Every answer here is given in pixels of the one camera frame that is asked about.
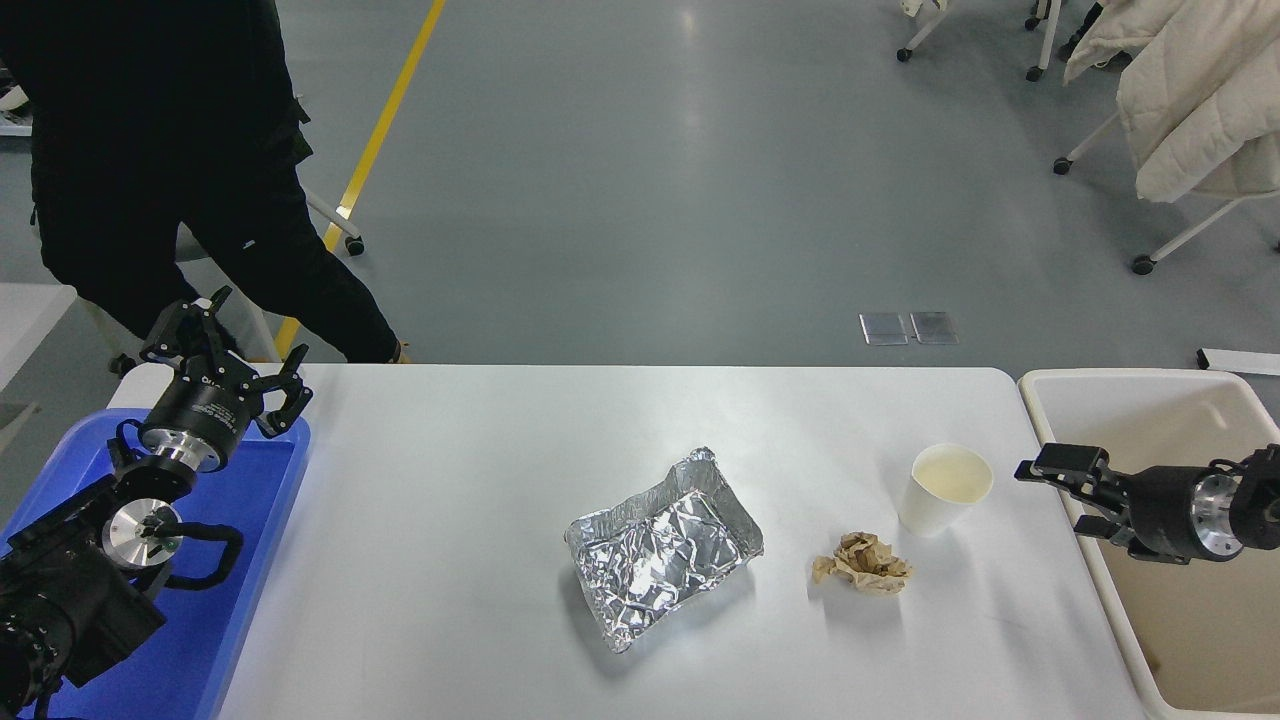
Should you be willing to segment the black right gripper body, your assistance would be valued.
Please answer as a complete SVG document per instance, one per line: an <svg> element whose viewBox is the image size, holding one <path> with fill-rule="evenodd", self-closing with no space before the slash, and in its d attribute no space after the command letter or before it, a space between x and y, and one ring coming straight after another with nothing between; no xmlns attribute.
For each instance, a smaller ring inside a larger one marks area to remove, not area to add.
<svg viewBox="0 0 1280 720"><path fill-rule="evenodd" d="M1190 507L1197 469L1152 466L1126 479L1129 521L1134 538L1129 557L1149 562L1188 562L1197 557Z"/></svg>

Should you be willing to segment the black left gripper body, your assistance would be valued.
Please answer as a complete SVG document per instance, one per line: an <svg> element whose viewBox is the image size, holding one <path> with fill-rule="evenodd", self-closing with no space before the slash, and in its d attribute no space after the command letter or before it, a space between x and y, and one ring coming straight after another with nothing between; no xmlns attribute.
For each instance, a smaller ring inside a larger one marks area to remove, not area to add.
<svg viewBox="0 0 1280 720"><path fill-rule="evenodd" d="M250 406L219 386L173 380L140 429L155 455L232 456L250 424Z"/></svg>

